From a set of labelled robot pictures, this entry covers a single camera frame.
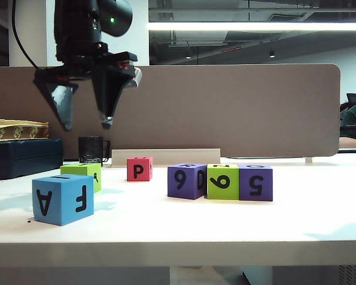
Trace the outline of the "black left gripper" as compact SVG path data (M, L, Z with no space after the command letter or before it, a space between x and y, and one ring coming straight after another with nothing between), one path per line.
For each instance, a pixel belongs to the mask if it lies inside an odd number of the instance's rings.
M72 129L72 99L78 85L70 82L91 73L103 129L110 129L123 89L136 77L137 56L109 53L101 33L119 35L118 1L56 1L54 37L60 67L38 68L34 85L62 128Z

